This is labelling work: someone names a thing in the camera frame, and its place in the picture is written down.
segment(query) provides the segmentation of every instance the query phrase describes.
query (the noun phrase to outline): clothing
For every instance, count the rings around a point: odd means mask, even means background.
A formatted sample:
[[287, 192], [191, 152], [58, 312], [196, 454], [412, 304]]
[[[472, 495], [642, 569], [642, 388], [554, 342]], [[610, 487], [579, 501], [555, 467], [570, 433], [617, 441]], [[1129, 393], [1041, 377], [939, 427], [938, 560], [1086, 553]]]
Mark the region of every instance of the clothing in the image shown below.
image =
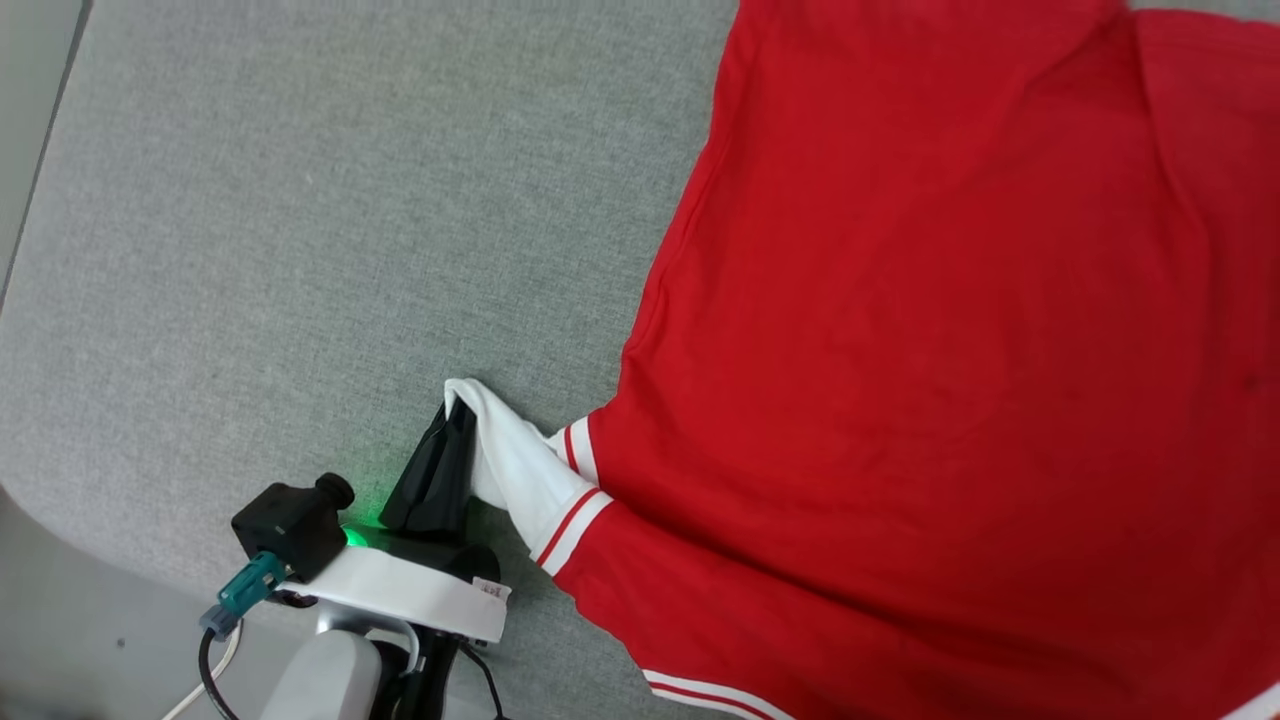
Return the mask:
[[1222, 716], [1280, 679], [1277, 128], [1275, 27], [745, 0], [617, 397], [481, 420], [477, 493], [672, 700]]

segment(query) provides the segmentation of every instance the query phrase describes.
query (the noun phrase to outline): robotic arm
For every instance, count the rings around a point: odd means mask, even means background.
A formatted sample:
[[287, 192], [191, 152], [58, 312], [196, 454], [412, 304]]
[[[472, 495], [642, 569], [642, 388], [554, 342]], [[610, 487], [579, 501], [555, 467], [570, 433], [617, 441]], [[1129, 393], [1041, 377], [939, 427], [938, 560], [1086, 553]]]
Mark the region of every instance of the robotic arm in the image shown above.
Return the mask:
[[[252, 560], [201, 619], [201, 679], [227, 720], [238, 720], [209, 673], [212, 641], [269, 600], [319, 610], [316, 634], [294, 655], [261, 720], [439, 720], [458, 652], [489, 680], [472, 644], [498, 642], [507, 594], [498, 559], [466, 539], [476, 419], [463, 404], [435, 416], [371, 528], [339, 524], [355, 493], [338, 475], [314, 488], [270, 486], [232, 520]], [[372, 641], [399, 634], [407, 650]]]

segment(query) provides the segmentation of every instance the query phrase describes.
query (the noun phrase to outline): green led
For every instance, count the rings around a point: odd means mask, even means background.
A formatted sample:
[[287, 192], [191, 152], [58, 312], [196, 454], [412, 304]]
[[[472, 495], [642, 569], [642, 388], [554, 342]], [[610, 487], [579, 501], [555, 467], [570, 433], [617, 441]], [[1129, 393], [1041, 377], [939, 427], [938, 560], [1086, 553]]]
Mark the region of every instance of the green led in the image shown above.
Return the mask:
[[351, 528], [343, 528], [342, 532], [347, 533], [348, 547], [369, 547], [369, 541], [365, 539], [365, 536], [352, 530]]

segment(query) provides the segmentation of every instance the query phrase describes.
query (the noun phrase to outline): fabric texture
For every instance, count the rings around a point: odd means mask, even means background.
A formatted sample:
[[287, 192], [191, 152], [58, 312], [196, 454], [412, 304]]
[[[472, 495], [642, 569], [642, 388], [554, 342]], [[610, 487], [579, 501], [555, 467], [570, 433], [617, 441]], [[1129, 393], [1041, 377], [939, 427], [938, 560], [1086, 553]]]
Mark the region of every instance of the fabric texture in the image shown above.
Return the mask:
[[538, 460], [489, 464], [532, 556], [748, 719], [1240, 707], [1280, 679], [1277, 124], [1280, 27], [744, 3], [617, 396], [563, 468], [517, 419]]
[[[0, 483], [211, 601], [268, 484], [337, 471], [375, 518], [445, 378], [543, 427], [607, 401], [733, 12], [95, 4], [0, 315]], [[506, 514], [472, 532], [516, 588], [485, 651], [512, 716], [704, 715], [649, 693]]]

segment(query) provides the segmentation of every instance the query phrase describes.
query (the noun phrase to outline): gray fabric surface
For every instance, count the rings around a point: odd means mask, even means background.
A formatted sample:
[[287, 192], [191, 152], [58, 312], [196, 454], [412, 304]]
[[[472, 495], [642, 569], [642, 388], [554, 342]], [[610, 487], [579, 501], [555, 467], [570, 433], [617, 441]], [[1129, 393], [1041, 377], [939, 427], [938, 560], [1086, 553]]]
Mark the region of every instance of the gray fabric surface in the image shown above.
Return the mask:
[[1130, 6], [1219, 13], [1245, 20], [1280, 22], [1277, 0], [1130, 0]]
[[[544, 428], [611, 397], [733, 4], [397, 8], [93, 9], [0, 318], [0, 482], [63, 538], [211, 600], [268, 483], [374, 512], [447, 377]], [[515, 717], [708, 715], [477, 520]]]

